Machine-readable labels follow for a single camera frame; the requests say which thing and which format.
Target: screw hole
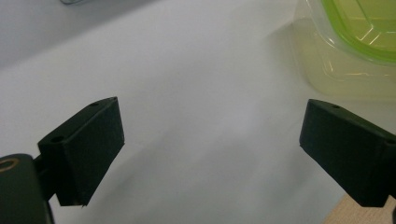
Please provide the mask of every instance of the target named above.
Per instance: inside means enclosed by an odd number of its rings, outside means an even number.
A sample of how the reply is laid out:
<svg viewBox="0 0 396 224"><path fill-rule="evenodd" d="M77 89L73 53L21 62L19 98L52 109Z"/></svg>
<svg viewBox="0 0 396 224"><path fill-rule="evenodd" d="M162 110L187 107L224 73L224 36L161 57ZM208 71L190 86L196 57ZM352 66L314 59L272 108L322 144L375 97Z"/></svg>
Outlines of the screw hole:
<svg viewBox="0 0 396 224"><path fill-rule="evenodd" d="M396 141L395 141L395 140L392 140L392 139L388 139L388 140L387 140L387 144L388 144L388 145L396 145Z"/></svg>
<svg viewBox="0 0 396 224"><path fill-rule="evenodd" d="M14 168L20 160L16 158L0 161L0 173Z"/></svg>
<svg viewBox="0 0 396 224"><path fill-rule="evenodd" d="M61 142L62 140L64 140L63 136L56 136L56 137L52 138L50 141L52 143L58 143L58 142Z"/></svg>

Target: green plastic container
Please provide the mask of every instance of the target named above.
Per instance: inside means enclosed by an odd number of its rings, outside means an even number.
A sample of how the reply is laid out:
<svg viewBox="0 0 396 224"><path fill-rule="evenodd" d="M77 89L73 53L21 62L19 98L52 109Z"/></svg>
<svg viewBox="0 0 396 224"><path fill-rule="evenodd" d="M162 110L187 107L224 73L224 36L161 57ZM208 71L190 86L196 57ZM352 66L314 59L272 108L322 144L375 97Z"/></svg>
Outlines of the green plastic container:
<svg viewBox="0 0 396 224"><path fill-rule="evenodd" d="M328 95L396 99L396 0L300 0L296 60Z"/></svg>
<svg viewBox="0 0 396 224"><path fill-rule="evenodd" d="M395 0L322 0L332 28L352 48L396 63Z"/></svg>

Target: white table surface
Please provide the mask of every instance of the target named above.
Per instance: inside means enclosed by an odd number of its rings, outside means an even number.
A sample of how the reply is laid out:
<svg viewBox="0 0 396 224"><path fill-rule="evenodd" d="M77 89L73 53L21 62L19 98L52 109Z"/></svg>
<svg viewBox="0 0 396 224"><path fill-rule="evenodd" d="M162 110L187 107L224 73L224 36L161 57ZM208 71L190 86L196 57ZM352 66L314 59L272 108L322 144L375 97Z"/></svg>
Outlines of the white table surface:
<svg viewBox="0 0 396 224"><path fill-rule="evenodd" d="M0 3L0 157L119 96L126 145L68 223L319 223L344 193L299 147L306 101L394 132L396 104L332 98L298 72L295 0Z"/></svg>

